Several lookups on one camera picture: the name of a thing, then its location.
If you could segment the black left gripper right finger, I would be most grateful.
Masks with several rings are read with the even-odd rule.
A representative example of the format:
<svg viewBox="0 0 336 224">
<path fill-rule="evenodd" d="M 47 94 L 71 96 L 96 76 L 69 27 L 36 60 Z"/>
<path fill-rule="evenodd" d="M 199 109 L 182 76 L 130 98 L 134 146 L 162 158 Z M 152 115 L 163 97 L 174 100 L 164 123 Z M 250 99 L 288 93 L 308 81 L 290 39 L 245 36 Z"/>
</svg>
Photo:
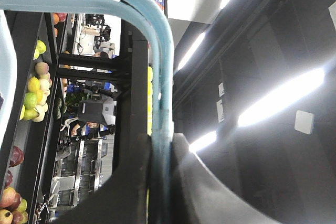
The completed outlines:
<svg viewBox="0 0 336 224">
<path fill-rule="evenodd" d="M 228 189 L 175 133 L 171 144 L 173 223 L 276 223 Z"/>
</svg>

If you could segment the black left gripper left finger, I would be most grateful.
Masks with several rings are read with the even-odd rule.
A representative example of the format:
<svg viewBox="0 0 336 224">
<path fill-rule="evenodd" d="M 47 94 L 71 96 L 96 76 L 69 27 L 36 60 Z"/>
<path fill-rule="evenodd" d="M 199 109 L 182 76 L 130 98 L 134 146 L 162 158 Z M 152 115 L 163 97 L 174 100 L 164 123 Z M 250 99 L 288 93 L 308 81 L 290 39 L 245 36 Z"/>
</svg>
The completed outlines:
<svg viewBox="0 0 336 224">
<path fill-rule="evenodd" d="M 54 223 L 146 223 L 150 157 L 150 137 L 141 133 L 104 185 Z"/>
</svg>

